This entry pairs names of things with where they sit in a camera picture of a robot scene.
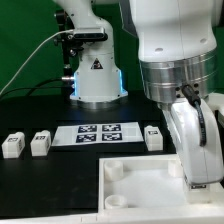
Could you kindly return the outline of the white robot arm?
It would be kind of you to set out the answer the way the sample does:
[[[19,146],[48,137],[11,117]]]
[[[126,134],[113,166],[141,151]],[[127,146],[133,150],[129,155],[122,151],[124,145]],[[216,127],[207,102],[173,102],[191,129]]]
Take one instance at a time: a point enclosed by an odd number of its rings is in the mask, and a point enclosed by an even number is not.
[[[224,162],[213,112],[205,99],[217,72],[213,29],[224,0],[54,0],[71,19],[69,54],[78,57],[71,100],[106,105],[126,96],[114,61],[112,25],[95,4],[118,4],[125,29],[139,40],[143,89],[165,115],[191,185],[219,182]]]

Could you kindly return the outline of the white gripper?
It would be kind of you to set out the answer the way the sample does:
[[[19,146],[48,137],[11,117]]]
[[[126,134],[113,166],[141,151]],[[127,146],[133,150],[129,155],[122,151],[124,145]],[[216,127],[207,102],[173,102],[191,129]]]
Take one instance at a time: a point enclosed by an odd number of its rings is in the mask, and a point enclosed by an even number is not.
[[[198,113],[187,101],[173,103],[162,109],[176,152],[190,185],[220,182],[224,164],[220,135],[215,116],[205,101],[200,108],[205,119],[206,144],[200,145]]]

